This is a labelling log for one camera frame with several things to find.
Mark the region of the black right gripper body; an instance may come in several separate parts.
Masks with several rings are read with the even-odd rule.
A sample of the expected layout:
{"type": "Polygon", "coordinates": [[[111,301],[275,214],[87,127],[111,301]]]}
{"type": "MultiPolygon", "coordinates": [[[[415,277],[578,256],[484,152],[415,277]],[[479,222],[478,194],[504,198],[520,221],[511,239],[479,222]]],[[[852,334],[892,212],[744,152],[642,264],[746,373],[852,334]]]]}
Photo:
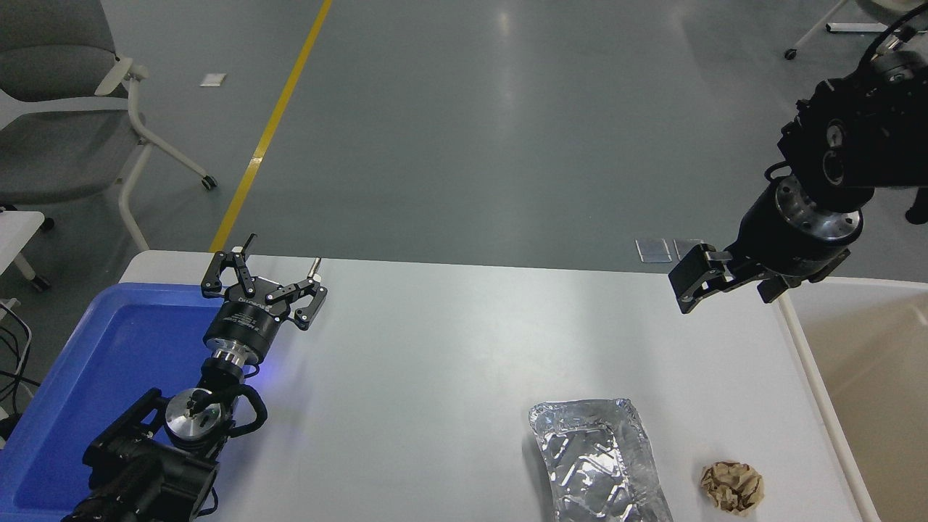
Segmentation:
{"type": "Polygon", "coordinates": [[[819,208],[797,181],[770,183],[729,245],[735,258],[798,278],[823,270],[844,251],[845,215],[819,208]]]}

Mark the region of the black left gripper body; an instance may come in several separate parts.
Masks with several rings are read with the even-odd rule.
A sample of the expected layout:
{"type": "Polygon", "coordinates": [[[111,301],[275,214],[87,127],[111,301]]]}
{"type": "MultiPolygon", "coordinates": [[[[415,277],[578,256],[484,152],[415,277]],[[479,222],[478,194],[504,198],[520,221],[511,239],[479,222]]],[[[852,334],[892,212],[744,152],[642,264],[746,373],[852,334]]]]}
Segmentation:
{"type": "Polygon", "coordinates": [[[248,350],[248,361],[263,361],[291,305],[285,301],[266,303],[266,297],[282,285],[263,277],[253,278],[255,293],[248,295],[236,283],[225,290],[223,304],[203,335],[203,344],[218,349],[235,344],[248,350]]]}

